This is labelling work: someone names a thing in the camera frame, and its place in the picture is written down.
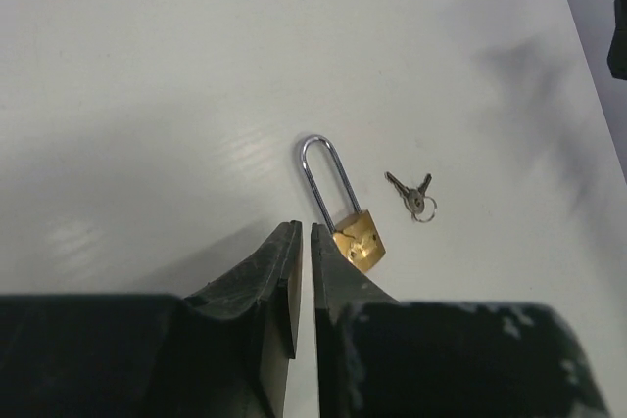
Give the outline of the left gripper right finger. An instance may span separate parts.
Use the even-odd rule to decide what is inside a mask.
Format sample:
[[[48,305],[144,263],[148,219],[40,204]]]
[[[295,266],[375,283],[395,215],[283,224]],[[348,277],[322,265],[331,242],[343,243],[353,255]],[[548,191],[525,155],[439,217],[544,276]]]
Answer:
[[[606,417],[574,331],[528,302],[399,302],[311,231],[323,417]]]

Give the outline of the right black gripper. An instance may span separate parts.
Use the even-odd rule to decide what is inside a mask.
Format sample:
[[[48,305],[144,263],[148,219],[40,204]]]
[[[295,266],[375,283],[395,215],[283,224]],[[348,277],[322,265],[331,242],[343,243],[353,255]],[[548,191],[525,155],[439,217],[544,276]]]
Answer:
[[[613,78],[627,78],[627,0],[614,0],[615,26],[612,34],[607,65]]]

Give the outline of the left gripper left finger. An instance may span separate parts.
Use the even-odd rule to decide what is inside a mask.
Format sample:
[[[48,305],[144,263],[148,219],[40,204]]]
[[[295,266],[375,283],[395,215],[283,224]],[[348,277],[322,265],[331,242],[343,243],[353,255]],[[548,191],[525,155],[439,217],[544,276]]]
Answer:
[[[279,417],[300,317],[303,229],[279,224],[191,296],[1,300],[5,417]]]

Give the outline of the small silver keys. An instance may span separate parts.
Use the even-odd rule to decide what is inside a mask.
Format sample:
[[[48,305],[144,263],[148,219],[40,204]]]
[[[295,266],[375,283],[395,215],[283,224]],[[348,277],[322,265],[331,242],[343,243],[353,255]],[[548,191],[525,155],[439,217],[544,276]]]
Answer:
[[[395,187],[403,199],[404,205],[414,222],[429,223],[435,218],[438,204],[432,196],[427,194],[433,179],[431,173],[427,173],[422,182],[415,187],[405,185],[389,171],[385,172],[385,178]]]

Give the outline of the long-shackle brass padlock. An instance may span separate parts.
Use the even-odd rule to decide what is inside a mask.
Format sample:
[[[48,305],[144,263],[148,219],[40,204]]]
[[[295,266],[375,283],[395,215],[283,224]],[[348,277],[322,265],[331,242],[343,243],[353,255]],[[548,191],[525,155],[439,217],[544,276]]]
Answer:
[[[314,146],[321,147],[328,154],[335,180],[344,193],[345,209],[332,213],[322,197],[308,158],[308,151]],[[353,267],[367,273],[385,256],[386,250],[371,213],[363,209],[358,201],[335,146],[323,135],[305,136],[299,144],[298,161],[324,225],[339,252]]]

